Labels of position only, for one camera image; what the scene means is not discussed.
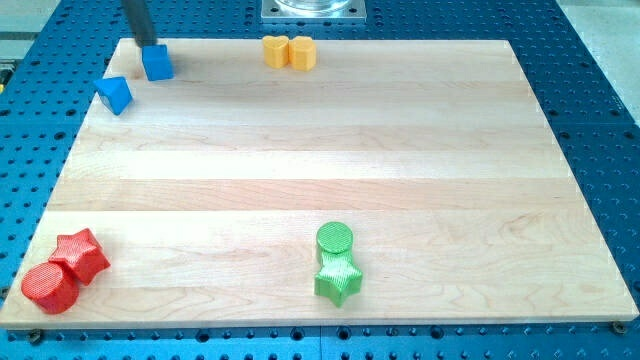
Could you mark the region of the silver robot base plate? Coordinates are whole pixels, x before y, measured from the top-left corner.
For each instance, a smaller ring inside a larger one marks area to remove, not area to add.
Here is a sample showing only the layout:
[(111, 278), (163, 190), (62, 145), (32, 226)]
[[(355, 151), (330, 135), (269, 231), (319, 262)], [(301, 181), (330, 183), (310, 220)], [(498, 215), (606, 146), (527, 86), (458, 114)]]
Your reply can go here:
[(263, 23), (364, 23), (367, 19), (365, 0), (262, 0), (260, 13)]

